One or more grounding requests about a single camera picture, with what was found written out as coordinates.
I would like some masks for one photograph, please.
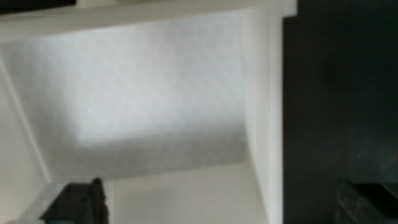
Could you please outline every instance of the white trim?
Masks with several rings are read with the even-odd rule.
[[[2,55],[0,55],[0,73],[4,74],[4,83],[6,83],[9,95],[11,95],[11,100],[13,100],[13,103],[15,103],[15,110],[17,110],[17,114],[18,114],[18,118],[20,118],[20,122],[22,122],[22,127],[24,127],[25,134],[27,134],[29,145],[31,145],[33,150],[34,150],[43,176],[45,176],[47,182],[50,183],[52,182],[52,175],[50,175],[50,172],[49,172],[45,158],[43,158],[43,154],[41,154],[41,150],[40,150],[40,144],[38,144],[38,141],[36,141],[36,136],[34,136],[34,131],[33,131],[27,115],[25,115],[25,112],[24,112],[24,106],[22,106],[20,97],[18,97],[18,93],[17,93],[17,89],[15,89],[15,85],[13,85],[13,81],[11,81],[8,67],[6,67],[6,64],[4,64],[4,60],[2,60]]]
[[[283,224],[283,3],[244,16],[251,163],[271,224]]]

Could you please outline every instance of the white ceiling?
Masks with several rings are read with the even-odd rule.
[[[56,180],[244,160],[239,13],[8,44],[2,57]]]

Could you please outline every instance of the white wall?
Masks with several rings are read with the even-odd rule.
[[[262,196],[267,206],[267,216],[269,216],[267,219],[271,224],[283,223],[283,148],[281,148],[281,136],[283,136],[281,135],[281,127],[283,127],[281,126],[281,22],[283,21],[281,19],[285,10],[287,9],[283,8],[283,1],[271,0],[267,1],[267,5],[264,7],[248,10],[248,14],[244,16],[248,22],[244,25],[244,34],[246,34],[244,46],[246,46],[248,77],[249,77],[248,98],[251,99],[248,105],[251,158],[258,175],[256,178],[260,181]],[[47,23],[43,23],[43,21],[40,23],[41,28],[47,27]],[[18,33],[17,32],[18,27],[20,29],[24,28],[22,30],[25,30],[25,24],[22,24],[22,26],[18,26],[17,24],[13,25],[6,24],[6,25],[9,25],[6,26],[6,29],[11,29],[11,31],[15,30],[15,32],[11,32],[15,34]],[[45,31],[40,30],[38,33],[43,34],[43,32],[45,33],[59,32],[59,31],[56,32],[54,30],[49,31],[47,29]],[[216,180],[221,178],[221,176],[214,171],[212,174],[205,174],[207,178],[201,178],[200,175],[198,176],[200,178],[196,180],[185,181],[191,180],[189,176],[191,174],[187,174],[187,176],[184,177],[176,177],[176,179],[180,180],[176,181],[176,183],[180,184],[175,184],[173,187],[169,187],[173,185],[173,181],[162,182],[162,178],[160,180],[152,180],[152,178],[136,180],[129,179],[121,180],[121,182],[120,181],[116,182],[114,187],[118,195],[114,202],[118,201],[127,202],[127,204],[121,205],[121,207],[116,207],[116,211],[121,212],[121,214],[116,216],[118,224],[130,222],[132,216],[130,215],[127,216],[127,214],[136,214],[134,213],[136,210],[123,211],[123,209],[132,207],[141,208],[141,206],[148,208],[145,210],[139,210],[141,212],[139,214],[136,214],[137,221],[141,221],[141,223],[155,223],[155,222],[164,223],[164,220],[168,220],[168,222],[171,223],[180,222],[192,223],[189,221],[196,220],[200,223],[200,221],[205,219],[207,221],[205,223],[239,224],[242,220],[235,219],[239,216],[230,215],[230,211],[232,214],[233,212],[239,211],[244,212],[239,213],[244,214],[242,217],[248,218],[256,217],[256,215],[249,212],[249,210],[244,209],[244,207],[239,208],[226,206],[226,204],[230,203],[233,203],[233,205],[239,206],[240,199],[248,197],[248,194],[253,194],[244,193],[251,192],[248,191],[248,189],[242,190],[244,188],[240,184],[242,180],[246,179],[244,176],[239,177],[237,179],[237,175],[232,175],[224,182],[226,185],[217,184]],[[237,188],[235,190],[230,189],[228,191],[224,191],[223,186],[237,186]],[[230,202],[228,197],[232,196],[232,192],[240,192],[240,194],[237,195],[239,197],[232,199],[233,201]],[[205,201],[207,203],[200,203],[203,202],[201,201],[203,198],[207,199],[205,196],[217,199],[216,204],[208,203],[207,201]],[[249,208],[253,209],[251,206],[256,203],[246,202],[242,204],[248,205]],[[223,210],[223,213],[217,213],[219,208],[232,208],[232,209],[228,209],[228,211]]]
[[[0,224],[20,218],[45,185],[47,179],[0,67]]]

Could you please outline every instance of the black object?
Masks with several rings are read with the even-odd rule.
[[[41,216],[47,224],[109,224],[107,196],[104,182],[72,183]]]
[[[345,182],[338,194],[336,224],[398,223],[398,184]]]
[[[77,4],[77,0],[0,0],[0,15]]]

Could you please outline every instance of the dark door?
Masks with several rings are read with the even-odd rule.
[[[285,220],[326,224],[340,179],[398,182],[398,1],[299,1],[285,20]]]

